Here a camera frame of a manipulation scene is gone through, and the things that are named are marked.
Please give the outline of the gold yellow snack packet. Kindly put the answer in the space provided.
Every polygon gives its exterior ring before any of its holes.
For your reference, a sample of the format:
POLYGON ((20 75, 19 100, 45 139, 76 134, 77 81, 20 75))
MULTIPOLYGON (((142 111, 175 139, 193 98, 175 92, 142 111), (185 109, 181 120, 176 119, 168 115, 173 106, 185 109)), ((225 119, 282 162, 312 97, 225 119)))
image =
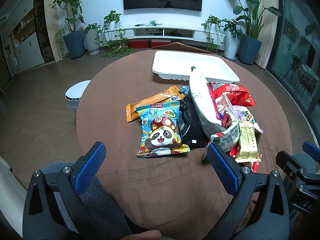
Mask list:
POLYGON ((261 162, 255 138, 254 124, 249 121, 239 122, 240 138, 235 161, 237 163, 261 162))

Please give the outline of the pink minion snack packet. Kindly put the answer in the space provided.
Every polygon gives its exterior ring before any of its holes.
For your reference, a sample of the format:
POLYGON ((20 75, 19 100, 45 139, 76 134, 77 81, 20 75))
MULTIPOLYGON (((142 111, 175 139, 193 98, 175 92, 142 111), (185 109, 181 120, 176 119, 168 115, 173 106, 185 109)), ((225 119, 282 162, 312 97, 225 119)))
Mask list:
POLYGON ((265 132, 260 128, 259 124, 257 123, 256 119, 252 115, 252 113, 249 111, 249 109, 245 106, 233 106, 236 114, 239 117, 240 121, 247 121, 251 122, 254 125, 254 129, 256 132, 259 132, 260 134, 264 134, 265 132))

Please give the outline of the sunflower seed clear packet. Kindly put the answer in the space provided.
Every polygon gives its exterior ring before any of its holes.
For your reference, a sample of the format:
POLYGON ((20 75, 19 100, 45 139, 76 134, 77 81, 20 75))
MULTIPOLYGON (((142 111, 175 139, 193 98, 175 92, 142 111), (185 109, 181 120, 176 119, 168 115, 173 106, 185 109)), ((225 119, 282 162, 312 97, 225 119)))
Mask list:
POLYGON ((240 138, 239 122, 233 123, 225 131, 217 132, 210 136, 209 144, 217 143, 223 152, 231 152, 240 138))

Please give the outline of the white red-striped snack bag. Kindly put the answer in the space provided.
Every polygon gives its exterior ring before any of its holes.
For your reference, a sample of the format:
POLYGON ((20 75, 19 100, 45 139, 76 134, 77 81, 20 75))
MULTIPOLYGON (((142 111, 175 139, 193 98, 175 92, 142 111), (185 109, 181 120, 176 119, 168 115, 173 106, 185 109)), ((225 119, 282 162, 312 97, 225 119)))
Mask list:
POLYGON ((225 131, 233 123, 239 122, 235 110, 225 95, 215 98, 207 79, 196 68, 189 77, 189 93, 199 116, 205 135, 225 131))

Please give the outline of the panda snack bag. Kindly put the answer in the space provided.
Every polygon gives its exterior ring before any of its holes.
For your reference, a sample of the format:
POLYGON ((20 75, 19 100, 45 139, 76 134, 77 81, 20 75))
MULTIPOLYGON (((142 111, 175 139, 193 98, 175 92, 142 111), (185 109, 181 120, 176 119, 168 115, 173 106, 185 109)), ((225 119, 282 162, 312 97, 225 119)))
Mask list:
POLYGON ((136 111, 142 121, 142 138, 137 157, 151 158, 190 152, 189 146, 182 142, 178 127, 179 101, 140 106, 136 111))

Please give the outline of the red snack bag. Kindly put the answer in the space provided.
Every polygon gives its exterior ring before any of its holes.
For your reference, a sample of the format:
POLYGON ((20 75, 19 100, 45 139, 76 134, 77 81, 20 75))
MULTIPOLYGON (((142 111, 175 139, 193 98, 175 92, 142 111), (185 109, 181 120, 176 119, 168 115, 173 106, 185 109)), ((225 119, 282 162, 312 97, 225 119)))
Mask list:
POLYGON ((212 90, 215 98, 225 94, 232 105, 244 107, 256 105, 248 90, 241 85, 232 83, 212 83, 212 90))

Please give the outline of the black snack packet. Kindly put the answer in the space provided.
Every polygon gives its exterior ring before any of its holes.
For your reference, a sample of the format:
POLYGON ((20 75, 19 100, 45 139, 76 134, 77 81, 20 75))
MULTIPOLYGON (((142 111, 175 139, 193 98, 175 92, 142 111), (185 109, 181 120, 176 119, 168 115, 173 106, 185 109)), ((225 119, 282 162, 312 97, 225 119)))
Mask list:
POLYGON ((190 148, 203 148, 206 146, 208 138, 202 129, 189 91, 186 91, 184 95, 185 97, 180 101, 180 111, 177 121, 182 143, 188 145, 190 148))

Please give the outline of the large plant blue pot right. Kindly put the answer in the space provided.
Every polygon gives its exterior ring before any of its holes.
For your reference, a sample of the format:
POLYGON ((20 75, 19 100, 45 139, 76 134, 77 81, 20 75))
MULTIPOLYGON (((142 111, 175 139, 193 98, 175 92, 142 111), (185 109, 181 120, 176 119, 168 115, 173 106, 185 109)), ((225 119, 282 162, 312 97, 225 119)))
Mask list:
POLYGON ((273 5, 263 5, 263 0, 246 0, 246 7, 242 5, 241 0, 237 1, 239 4, 233 9, 233 14, 237 16, 235 20, 237 22, 243 20, 246 27, 246 33, 240 41, 239 60, 252 65, 262 45, 259 36, 264 27, 264 13, 268 12, 279 17, 281 12, 273 5))

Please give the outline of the white round robot bin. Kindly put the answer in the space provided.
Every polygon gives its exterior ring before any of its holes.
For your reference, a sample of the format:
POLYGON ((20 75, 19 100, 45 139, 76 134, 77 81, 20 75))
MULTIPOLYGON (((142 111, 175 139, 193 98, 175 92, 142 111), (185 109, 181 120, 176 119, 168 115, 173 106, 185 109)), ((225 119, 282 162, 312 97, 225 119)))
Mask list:
POLYGON ((70 109, 77 109, 79 102, 82 98, 82 95, 89 85, 90 80, 85 80, 81 81, 79 83, 76 83, 72 87, 70 87, 66 92, 65 92, 65 99, 68 102, 68 107, 70 109))

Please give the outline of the plant in white pot right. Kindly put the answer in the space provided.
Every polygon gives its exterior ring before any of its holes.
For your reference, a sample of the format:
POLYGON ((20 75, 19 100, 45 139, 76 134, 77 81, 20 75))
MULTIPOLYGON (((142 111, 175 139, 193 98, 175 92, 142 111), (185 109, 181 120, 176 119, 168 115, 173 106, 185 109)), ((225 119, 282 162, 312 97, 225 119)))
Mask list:
POLYGON ((224 23, 223 33, 225 35, 222 44, 224 49, 223 55, 230 60, 236 60, 236 53, 243 36, 243 31, 238 27, 234 19, 228 20, 224 18, 222 22, 224 23))

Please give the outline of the white tv console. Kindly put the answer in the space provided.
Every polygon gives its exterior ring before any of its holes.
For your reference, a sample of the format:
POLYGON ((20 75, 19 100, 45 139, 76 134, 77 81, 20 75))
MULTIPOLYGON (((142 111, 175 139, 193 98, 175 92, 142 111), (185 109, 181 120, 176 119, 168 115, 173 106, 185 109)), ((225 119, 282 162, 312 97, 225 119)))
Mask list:
POLYGON ((224 35, 214 29, 210 33, 205 32, 203 27, 191 29, 187 27, 173 27, 170 25, 128 25, 107 29, 104 31, 107 40, 118 40, 121 37, 133 39, 160 39, 200 42, 207 44, 213 42, 222 46, 224 35))

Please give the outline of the beige curtain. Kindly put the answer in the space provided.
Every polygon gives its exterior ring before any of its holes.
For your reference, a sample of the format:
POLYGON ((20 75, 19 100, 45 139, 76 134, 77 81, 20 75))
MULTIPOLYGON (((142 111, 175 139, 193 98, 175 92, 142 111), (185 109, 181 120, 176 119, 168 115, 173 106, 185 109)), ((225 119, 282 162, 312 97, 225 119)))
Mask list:
MULTIPOLYGON (((275 7, 279 8, 279 0, 262 0, 260 11, 263 10, 264 7, 275 7)), ((262 24, 264 25, 261 29, 259 35, 259 41, 261 41, 261 47, 257 54, 257 58, 255 59, 255 63, 263 69, 266 69, 271 51, 274 44, 274 39, 276 35, 278 17, 265 10, 263 13, 262 24)))

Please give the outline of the tall plant blue pot left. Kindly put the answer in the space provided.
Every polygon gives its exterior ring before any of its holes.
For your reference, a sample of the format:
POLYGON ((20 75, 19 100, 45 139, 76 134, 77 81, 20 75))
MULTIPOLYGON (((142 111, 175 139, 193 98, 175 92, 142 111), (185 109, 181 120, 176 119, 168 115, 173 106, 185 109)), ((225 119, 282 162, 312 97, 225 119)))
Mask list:
POLYGON ((58 7, 66 13, 65 23, 69 33, 63 37, 67 47, 69 57, 77 59, 85 54, 84 33, 78 30, 76 23, 79 21, 85 23, 82 15, 82 6, 80 0, 53 0, 53 7, 58 7))

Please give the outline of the plant in white ribbed pot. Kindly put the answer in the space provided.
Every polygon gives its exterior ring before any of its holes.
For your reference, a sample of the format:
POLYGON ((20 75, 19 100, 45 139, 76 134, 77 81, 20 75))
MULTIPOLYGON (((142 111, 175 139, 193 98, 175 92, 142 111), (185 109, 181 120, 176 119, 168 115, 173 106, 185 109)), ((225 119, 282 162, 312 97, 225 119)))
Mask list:
POLYGON ((84 29, 85 45, 89 56, 100 53, 99 30, 100 25, 97 23, 88 24, 84 29))

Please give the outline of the white wall cabinet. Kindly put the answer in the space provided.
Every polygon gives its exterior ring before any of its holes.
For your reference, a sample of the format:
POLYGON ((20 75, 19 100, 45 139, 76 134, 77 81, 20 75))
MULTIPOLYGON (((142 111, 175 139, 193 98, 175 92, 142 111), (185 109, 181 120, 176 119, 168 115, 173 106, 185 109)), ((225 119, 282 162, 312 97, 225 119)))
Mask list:
POLYGON ((44 64, 36 32, 34 0, 22 0, 7 20, 2 33, 2 48, 10 74, 44 64))

